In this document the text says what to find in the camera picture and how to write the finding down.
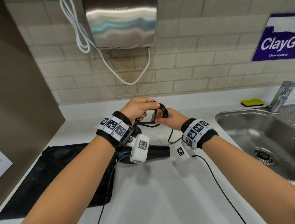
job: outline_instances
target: sink drain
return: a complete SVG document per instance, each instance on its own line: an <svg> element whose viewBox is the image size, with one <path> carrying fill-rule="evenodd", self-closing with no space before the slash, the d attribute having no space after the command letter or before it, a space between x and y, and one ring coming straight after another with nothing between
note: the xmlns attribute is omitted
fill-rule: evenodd
<svg viewBox="0 0 295 224"><path fill-rule="evenodd" d="M268 152L261 149L256 149L254 151L254 155L260 162L266 165L274 165L273 157Z"/></svg>

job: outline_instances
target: yellow sponge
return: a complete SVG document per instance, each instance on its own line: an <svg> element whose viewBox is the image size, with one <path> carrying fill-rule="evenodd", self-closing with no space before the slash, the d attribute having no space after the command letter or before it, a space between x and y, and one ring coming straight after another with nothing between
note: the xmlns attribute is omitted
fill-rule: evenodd
<svg viewBox="0 0 295 224"><path fill-rule="evenodd" d="M265 102L260 99L253 99L253 100L242 100L241 104L245 107L253 107L253 106L263 106Z"/></svg>

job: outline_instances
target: faucet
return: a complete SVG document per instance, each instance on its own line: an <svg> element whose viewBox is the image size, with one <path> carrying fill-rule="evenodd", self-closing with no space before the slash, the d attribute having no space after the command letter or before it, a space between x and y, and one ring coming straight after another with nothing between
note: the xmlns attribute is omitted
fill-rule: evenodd
<svg viewBox="0 0 295 224"><path fill-rule="evenodd" d="M287 101L288 96L295 87L295 82L293 81L283 81L281 87L278 89L275 97L273 98L271 104L268 106L270 112L278 113L283 104Z"/></svg>

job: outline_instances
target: wrist strap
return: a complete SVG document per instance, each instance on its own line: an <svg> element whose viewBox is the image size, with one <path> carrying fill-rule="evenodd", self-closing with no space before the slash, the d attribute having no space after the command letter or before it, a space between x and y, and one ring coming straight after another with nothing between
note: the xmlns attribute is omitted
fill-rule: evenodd
<svg viewBox="0 0 295 224"><path fill-rule="evenodd" d="M182 140L187 143L193 150L202 149L204 142L210 140L214 135L218 135L213 127L203 119L196 120L191 118L181 127L183 132Z"/></svg>
<svg viewBox="0 0 295 224"><path fill-rule="evenodd" d="M131 127L131 121L119 111L114 112L112 116L105 117L96 129L98 129L96 134L107 139L115 148L119 143L127 144L134 130Z"/></svg>

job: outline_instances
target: stainless steel sink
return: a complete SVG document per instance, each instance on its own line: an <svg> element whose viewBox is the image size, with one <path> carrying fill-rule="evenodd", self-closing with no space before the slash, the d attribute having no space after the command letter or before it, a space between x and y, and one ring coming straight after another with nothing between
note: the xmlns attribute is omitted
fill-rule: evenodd
<svg viewBox="0 0 295 224"><path fill-rule="evenodd" d="M283 106L279 114L267 108L222 112L216 121L244 152L295 180L295 105Z"/></svg>

